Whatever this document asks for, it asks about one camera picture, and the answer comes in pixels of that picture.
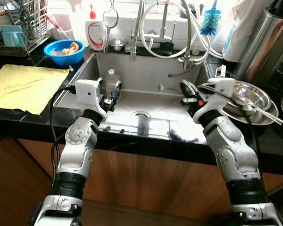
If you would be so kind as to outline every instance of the black cable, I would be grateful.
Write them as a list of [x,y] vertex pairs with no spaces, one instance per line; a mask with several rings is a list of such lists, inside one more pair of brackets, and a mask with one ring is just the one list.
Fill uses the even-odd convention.
[[[54,143],[56,142],[57,137],[56,137],[55,129],[53,128],[53,123],[52,123],[52,109],[53,109],[53,103],[54,103],[54,101],[55,101],[56,96],[57,96],[60,92],[62,92],[62,91],[64,91],[64,90],[69,90],[69,89],[70,89],[70,87],[65,87],[65,88],[60,88],[60,89],[58,89],[58,90],[55,92],[55,94],[52,96],[52,99],[51,99],[51,101],[50,101],[49,123],[50,123],[51,132],[52,132],[52,135],[53,135],[53,142],[54,142]],[[57,150],[57,156],[58,156],[58,162],[59,162],[61,155],[60,155],[60,150],[59,150],[58,145],[56,145],[56,150]]]
[[278,3],[279,0],[274,0],[273,3],[270,5],[269,9],[273,10],[276,6],[276,4]]
[[53,109],[53,103],[55,101],[56,96],[64,90],[75,92],[73,86],[68,86],[68,87],[58,89],[51,98],[50,108],[49,108],[49,123],[50,123],[51,132],[52,132],[52,135],[53,135],[53,145],[52,145],[52,148],[51,148],[51,164],[52,164],[52,169],[53,169],[53,181],[55,180],[55,175],[56,175],[56,172],[57,172],[57,166],[56,166],[55,157],[54,157],[55,156],[54,149],[56,148],[57,160],[58,160],[58,163],[59,163],[61,155],[60,155],[60,150],[59,150],[59,147],[58,147],[58,141],[63,137],[63,134],[61,136],[59,136],[58,139],[57,139],[56,132],[54,130],[53,122],[52,122],[52,109]]
[[256,152],[257,158],[258,158],[258,169],[259,169],[259,173],[260,173],[261,179],[262,179],[261,151],[260,151],[260,147],[259,147],[258,138],[257,138],[256,132],[255,132],[255,130],[253,128],[253,125],[251,124],[251,121],[250,121],[249,117],[246,115],[244,109],[238,103],[236,103],[233,99],[231,99],[230,97],[227,97],[226,95],[224,95],[219,90],[217,90],[217,89],[215,89],[213,87],[206,86],[206,85],[200,85],[198,88],[199,89],[204,89],[206,91],[214,92],[214,93],[222,96],[223,98],[231,101],[233,104],[235,104],[235,105],[237,105],[239,107],[240,112],[242,113],[244,119],[247,122],[247,125],[248,125],[248,127],[250,129],[250,132],[251,132],[252,139],[254,141],[254,146],[255,146],[254,149],[255,149],[255,152]]
[[283,0],[280,1],[280,4],[278,6],[277,12],[276,12],[277,16],[283,16]]
[[52,169],[53,169],[53,175],[52,175],[52,184],[56,179],[56,173],[57,173],[57,167],[56,167],[56,162],[55,162],[55,152],[54,149],[56,147],[56,145],[58,146],[58,142],[60,139],[62,139],[64,137],[66,132],[64,132],[63,134],[61,134],[57,140],[52,144],[51,147],[51,164],[52,164]]

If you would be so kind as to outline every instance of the wooden cabinet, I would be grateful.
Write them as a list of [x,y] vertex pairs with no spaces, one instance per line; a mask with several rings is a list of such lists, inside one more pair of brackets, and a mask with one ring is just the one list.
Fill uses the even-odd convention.
[[[52,144],[19,139],[29,153],[52,175]],[[138,156],[95,149],[83,198],[86,200],[138,207]]]
[[[229,198],[217,166],[145,156],[139,208],[215,221],[229,211]],[[266,189],[283,185],[283,175],[263,175]]]
[[50,184],[50,178],[15,140],[0,139],[0,225],[28,225]]
[[[52,175],[51,144],[19,140]],[[269,192],[283,175],[264,174]],[[139,208],[201,221],[229,211],[225,183],[217,166],[95,150],[84,199]]]

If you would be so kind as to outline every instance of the dish rack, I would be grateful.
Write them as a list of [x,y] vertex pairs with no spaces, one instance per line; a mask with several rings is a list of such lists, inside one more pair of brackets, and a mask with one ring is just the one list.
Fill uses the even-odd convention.
[[20,25],[25,34],[23,47],[7,47],[0,45],[1,56],[26,57],[50,35],[51,24],[46,18],[47,0],[12,0],[6,4],[5,11],[9,14],[14,25]]

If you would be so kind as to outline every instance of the dish soap bottle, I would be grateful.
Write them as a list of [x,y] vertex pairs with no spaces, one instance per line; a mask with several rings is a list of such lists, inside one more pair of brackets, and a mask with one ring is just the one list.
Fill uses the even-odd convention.
[[96,13],[93,11],[92,4],[90,8],[90,20],[85,23],[86,37],[90,48],[100,51],[104,49],[104,40],[106,39],[107,28],[102,19],[97,19]]
[[121,80],[120,76],[118,74],[115,74],[114,69],[109,69],[107,78],[105,80],[106,94],[108,98],[111,97],[111,91],[113,87],[116,85],[118,80]]

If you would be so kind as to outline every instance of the yellow towel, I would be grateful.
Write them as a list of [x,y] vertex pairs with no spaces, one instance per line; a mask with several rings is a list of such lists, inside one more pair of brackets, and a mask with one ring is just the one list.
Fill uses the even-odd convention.
[[0,69],[0,108],[40,114],[69,69],[4,65]]

